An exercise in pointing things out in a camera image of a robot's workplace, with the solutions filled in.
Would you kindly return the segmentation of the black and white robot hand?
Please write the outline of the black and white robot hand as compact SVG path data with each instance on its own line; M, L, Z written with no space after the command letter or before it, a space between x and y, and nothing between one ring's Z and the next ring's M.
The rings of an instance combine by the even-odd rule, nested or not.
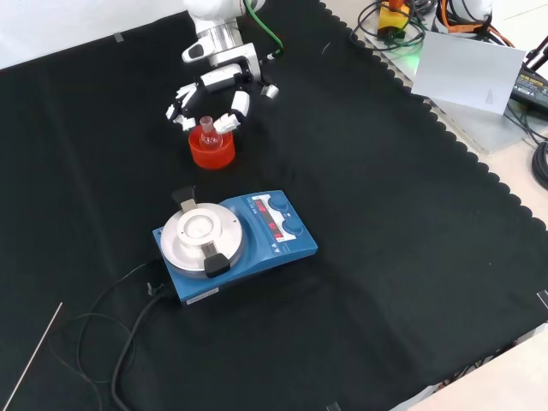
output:
M243 53L241 56L236 55L235 50L228 51L229 60L201 75L195 82L181 87L165 113L168 121L178 123L184 131L189 131L197 125L196 119L192 116L192 109L200 98L206 94L232 89L234 97L230 109L212 124L219 134L226 134L245 122L253 86L260 86L263 96L276 98L279 88L268 81L265 73L261 71L262 62L258 60L254 46L243 45L239 50Z

